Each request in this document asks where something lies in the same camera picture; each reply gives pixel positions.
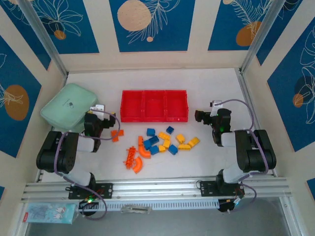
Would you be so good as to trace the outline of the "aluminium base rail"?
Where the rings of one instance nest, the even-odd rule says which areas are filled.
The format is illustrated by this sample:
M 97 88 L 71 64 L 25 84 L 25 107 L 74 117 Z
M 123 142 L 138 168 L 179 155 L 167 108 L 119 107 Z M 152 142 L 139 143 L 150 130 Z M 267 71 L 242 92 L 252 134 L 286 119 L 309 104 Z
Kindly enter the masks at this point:
M 145 180 L 112 180 L 112 201 L 201 199 L 196 186 L 198 178 L 167 178 Z M 248 178 L 244 184 L 257 192 L 257 197 L 290 197 L 291 190 L 284 177 L 264 175 Z M 66 182 L 27 183 L 22 202 L 68 201 Z

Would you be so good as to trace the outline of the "printed tissue pack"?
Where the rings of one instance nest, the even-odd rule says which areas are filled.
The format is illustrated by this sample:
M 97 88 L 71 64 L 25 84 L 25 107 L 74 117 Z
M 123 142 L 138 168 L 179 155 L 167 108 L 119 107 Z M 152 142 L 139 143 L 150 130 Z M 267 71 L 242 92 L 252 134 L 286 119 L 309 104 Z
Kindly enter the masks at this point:
M 25 212 L 24 223 L 72 224 L 78 215 L 77 204 L 30 203 Z

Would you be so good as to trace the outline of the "orange spiked axle lego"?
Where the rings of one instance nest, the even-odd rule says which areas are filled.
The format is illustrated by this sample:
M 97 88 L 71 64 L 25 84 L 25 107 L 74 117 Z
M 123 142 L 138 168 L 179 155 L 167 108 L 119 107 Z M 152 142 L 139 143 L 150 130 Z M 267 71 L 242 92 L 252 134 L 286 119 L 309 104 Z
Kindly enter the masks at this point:
M 136 154 L 136 148 L 134 146 L 127 149 L 127 158 L 123 162 L 127 170 L 131 169 L 134 166 L 134 157 Z

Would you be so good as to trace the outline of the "black electronics box with LED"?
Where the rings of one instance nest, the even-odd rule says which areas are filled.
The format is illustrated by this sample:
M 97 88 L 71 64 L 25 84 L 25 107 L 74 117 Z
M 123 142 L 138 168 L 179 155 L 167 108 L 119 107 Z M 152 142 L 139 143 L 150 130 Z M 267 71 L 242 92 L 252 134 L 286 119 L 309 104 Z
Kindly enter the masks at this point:
M 83 216 L 92 216 L 96 213 L 98 205 L 98 202 L 82 200 L 79 202 L 79 213 Z
M 219 209 L 220 212 L 230 212 L 234 210 L 235 206 L 240 202 L 240 198 L 236 199 L 220 199 L 219 200 Z

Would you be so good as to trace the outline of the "small metal bracket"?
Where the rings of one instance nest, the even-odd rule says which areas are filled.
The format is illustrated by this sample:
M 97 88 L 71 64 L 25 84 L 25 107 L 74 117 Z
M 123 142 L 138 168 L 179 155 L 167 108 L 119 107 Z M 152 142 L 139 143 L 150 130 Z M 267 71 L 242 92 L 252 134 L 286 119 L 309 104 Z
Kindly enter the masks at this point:
M 125 205 L 121 208 L 121 213 L 149 214 L 152 208 L 149 206 Z

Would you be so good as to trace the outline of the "red three-compartment tray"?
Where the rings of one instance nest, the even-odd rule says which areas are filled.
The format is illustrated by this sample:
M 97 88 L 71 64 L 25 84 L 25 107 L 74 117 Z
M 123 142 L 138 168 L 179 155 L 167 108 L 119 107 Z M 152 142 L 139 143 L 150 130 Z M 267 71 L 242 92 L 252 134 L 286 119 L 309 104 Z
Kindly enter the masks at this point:
M 122 122 L 187 122 L 188 97 L 185 90 L 124 90 Z

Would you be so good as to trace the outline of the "mint green zip pouch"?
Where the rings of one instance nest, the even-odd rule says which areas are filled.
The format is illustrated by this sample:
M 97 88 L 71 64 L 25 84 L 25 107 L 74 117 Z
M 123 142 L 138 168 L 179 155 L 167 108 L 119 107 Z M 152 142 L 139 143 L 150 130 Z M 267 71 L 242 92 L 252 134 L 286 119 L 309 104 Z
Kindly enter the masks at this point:
M 95 93 L 77 84 L 67 84 L 41 109 L 40 114 L 56 130 L 81 133 L 86 112 L 97 102 Z

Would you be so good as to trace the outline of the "orange curved pipe lego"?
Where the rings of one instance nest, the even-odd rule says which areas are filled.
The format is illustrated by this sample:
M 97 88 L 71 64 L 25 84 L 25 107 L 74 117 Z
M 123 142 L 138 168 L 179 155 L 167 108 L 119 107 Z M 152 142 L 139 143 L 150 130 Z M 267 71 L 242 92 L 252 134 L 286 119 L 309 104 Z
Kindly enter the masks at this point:
M 146 159 L 150 159 L 151 158 L 151 152 L 149 150 L 146 150 L 144 145 L 139 145 L 138 146 L 138 152 L 139 154 L 146 158 Z
M 139 173 L 143 168 L 143 161 L 141 159 L 140 156 L 138 156 L 137 158 L 135 158 L 134 160 L 134 165 L 133 165 L 133 171 L 137 174 Z

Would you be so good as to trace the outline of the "aluminium frame post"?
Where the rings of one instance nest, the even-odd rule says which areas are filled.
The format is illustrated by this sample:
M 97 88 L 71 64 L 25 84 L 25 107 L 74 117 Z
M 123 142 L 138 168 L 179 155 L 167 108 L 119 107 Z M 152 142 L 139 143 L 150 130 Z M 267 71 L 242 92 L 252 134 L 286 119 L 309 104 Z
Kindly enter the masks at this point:
M 244 75 L 248 69 L 251 61 L 256 56 L 258 50 L 260 49 L 264 39 L 266 38 L 270 28 L 272 27 L 275 19 L 277 18 L 280 10 L 282 9 L 286 0 L 272 0 L 271 6 L 268 9 L 264 20 L 259 27 L 259 30 L 254 37 L 252 44 L 249 47 L 249 50 L 246 54 L 246 57 L 240 67 L 240 74 Z
M 28 23 L 30 24 L 32 30 L 34 31 L 37 38 L 39 39 L 42 46 L 44 47 L 45 51 L 48 53 L 49 57 L 55 63 L 55 65 L 57 66 L 61 74 L 65 78 L 67 78 L 68 71 L 59 56 L 58 50 L 56 49 L 53 41 L 51 40 L 46 28 L 44 27 L 43 23 L 38 17 L 32 4 L 27 0 L 17 0 L 17 3 L 22 13 L 24 14 L 25 18 L 27 19 Z

